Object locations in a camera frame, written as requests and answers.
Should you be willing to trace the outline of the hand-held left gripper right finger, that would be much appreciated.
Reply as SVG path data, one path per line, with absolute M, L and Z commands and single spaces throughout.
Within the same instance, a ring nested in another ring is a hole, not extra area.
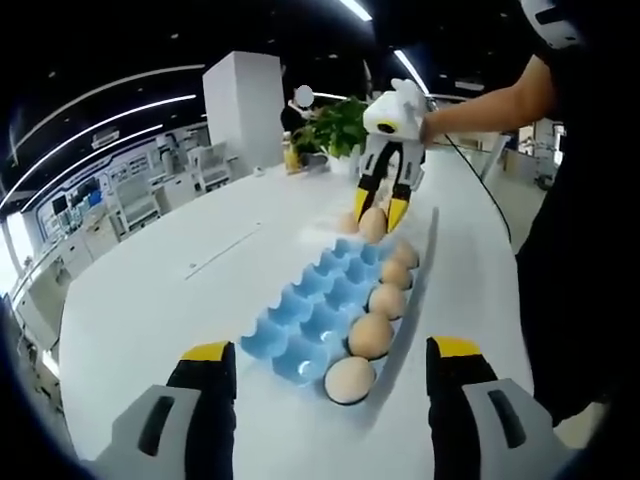
M 426 340 L 435 479 L 550 479 L 558 468 L 551 416 L 500 379 L 472 341 Z

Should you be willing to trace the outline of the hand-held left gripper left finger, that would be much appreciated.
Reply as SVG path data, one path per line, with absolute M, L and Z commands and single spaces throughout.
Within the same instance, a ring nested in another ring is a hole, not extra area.
M 191 348 L 113 422 L 104 477 L 232 479 L 235 401 L 235 344 Z

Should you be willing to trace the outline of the person's right hand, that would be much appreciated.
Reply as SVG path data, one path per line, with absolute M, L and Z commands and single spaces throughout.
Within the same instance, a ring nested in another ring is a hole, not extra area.
M 449 115 L 445 110 L 427 112 L 421 121 L 419 138 L 425 148 L 429 148 L 438 136 L 448 134 Z

